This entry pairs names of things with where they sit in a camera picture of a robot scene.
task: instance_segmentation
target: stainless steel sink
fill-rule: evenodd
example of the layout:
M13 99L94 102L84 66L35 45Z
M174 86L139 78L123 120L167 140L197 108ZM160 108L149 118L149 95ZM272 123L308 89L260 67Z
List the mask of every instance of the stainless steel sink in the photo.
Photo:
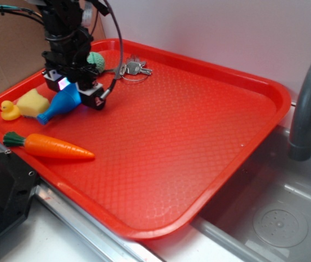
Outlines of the stainless steel sink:
M245 261L311 261L311 159L290 160L287 136L277 127L194 221Z

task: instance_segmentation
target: keys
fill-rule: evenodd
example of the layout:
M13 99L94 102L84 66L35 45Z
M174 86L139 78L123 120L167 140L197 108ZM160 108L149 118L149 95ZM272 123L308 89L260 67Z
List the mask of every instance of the keys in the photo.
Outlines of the keys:
M130 75L137 75L139 73L143 73L146 75L151 75L152 70L148 68L143 68L142 63L138 63L136 61L129 61L126 64L126 73Z
M145 75L151 75L152 70L148 68L143 68L146 64L146 61L141 61L138 56L131 55L127 58L126 63L123 63L120 68L120 76L124 76L125 73L129 75L137 75L139 73ZM117 68L105 70L106 73L116 73Z
M126 60L126 73L130 75L137 75L139 73L151 75L151 69L143 68L145 64L146 61L141 61L138 56L131 55L131 57Z

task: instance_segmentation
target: cardboard box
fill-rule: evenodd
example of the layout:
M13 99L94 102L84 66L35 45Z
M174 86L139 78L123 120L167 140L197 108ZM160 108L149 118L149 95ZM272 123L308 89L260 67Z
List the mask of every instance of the cardboard box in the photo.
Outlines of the cardboard box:
M24 0L0 1L0 4L37 10ZM105 38L100 20L93 36L95 40ZM41 53L45 50L49 50L49 44L44 39L42 25L26 17L0 14L0 93L43 69L45 60Z

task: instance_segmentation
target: tray rim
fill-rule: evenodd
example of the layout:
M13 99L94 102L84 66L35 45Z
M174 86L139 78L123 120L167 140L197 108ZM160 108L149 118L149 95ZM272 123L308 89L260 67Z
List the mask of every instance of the tray rim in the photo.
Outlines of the tray rim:
M84 210L86 210L86 212L94 217L97 217L96 213L98 213L99 216L101 216L102 213L102 216L107 219L101 221L101 223L106 225L108 228L111 228L113 231L124 237L135 240L154 239L170 234L171 232L185 226L194 218L196 214L198 214L198 212L205 205L205 203L207 203L213 197L214 193L217 192L219 188L223 186L223 184L233 175L233 173L237 170L237 166L240 166L252 154L252 152L258 147L258 145L262 143L262 141L274 129L274 127L277 126L279 121L286 115L291 106L291 98L286 88L273 80L265 79L256 75L248 74L220 65L200 61L194 58L186 57L165 50L160 50L143 44L138 44L128 40L123 40L123 42L125 52L128 52L129 49L136 48L137 51L139 51L138 54L140 56L148 59L155 57L158 59L157 62L159 61L159 59L161 61L167 62L167 66L174 66L178 69L189 71L202 76L207 76L208 74L211 74L213 72L220 73L221 75L218 81L222 81L235 86L237 86L239 82L239 87L248 89L250 91L262 94L270 98L276 106L276 114L274 114L274 116L268 121L268 123L263 128L261 128L258 133L256 133L252 140L243 148L241 153L231 161L229 166L226 167L223 172L219 174L219 176L215 179L215 182L209 184L207 189L197 198L193 205L191 205L174 222L171 222L160 228L155 228L151 230L130 228L123 221L115 217L100 204L92 201L91 199L86 200L86 198L80 192L72 188L57 186L58 182L62 182L61 177L57 177L57 175L53 174L53 172L51 172L45 166L42 166L40 162L38 162L34 157L27 155L23 150L17 148L13 149L13 151L21 158L24 158L25 161L28 162L28 164L35 166L39 174L46 174L46 176L50 176L48 182L56 187L64 195L72 199L79 206L81 206ZM119 40L106 39L94 41L92 43L92 50L95 52L103 51L105 49L118 50ZM196 68L196 70L193 71L192 69L194 64L196 65L194 67ZM17 98L17 96L15 96L15 91L28 82L33 82L37 85L44 83L42 71L43 70L29 76L28 78L12 86L8 90L0 93L0 100L4 96L6 96L7 99L12 98L13 100L15 100ZM0 141L2 141L2 136L3 134L0 132ZM224 181L218 183L217 180L219 180L220 177L221 179L224 178Z

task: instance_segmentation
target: yellow sponge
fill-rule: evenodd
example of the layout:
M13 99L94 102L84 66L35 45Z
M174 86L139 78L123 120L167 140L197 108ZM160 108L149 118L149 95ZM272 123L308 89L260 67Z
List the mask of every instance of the yellow sponge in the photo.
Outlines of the yellow sponge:
M16 105L21 115L37 117L37 115L42 114L50 107L50 102L34 88L22 95Z

